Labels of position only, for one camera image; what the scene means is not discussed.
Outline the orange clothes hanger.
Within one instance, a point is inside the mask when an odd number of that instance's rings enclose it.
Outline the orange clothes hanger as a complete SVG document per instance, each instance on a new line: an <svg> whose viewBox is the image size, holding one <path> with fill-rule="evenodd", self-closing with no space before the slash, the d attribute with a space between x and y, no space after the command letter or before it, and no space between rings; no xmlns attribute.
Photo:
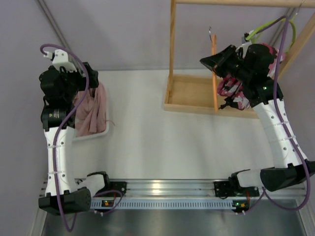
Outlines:
<svg viewBox="0 0 315 236"><path fill-rule="evenodd" d="M214 56L217 53L217 38L216 35L213 34L211 26L209 26L209 38L211 40L211 50L212 55ZM217 75L212 72L212 82L213 82L213 100L214 100L214 109L217 113L219 111L218 107L218 96L217 96Z"/></svg>

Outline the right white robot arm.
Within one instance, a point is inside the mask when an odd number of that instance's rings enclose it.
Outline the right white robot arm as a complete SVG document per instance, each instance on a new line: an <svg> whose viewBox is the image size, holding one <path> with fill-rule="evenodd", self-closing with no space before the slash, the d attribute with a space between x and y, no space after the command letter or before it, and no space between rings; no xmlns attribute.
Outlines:
<svg viewBox="0 0 315 236"><path fill-rule="evenodd" d="M315 173L293 134L285 116L280 86L268 75L278 51L266 44L251 44L245 54L230 45L223 51L200 59L219 77L230 75L242 84L242 92L264 128L274 166L235 172L229 178L237 188L264 187L270 192L301 184Z"/></svg>

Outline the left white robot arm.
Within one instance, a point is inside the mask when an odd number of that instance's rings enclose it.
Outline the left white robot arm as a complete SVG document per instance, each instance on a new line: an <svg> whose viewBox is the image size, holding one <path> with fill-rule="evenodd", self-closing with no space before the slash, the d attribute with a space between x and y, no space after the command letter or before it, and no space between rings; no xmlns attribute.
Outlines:
<svg viewBox="0 0 315 236"><path fill-rule="evenodd" d="M48 150L48 181L38 199L40 209L62 215L88 211L92 197L106 189L106 172L94 172L77 183L72 170L71 146L75 135L74 98L85 88L96 88L98 72L85 62L84 69L71 62L56 62L39 76L44 92L41 122Z"/></svg>

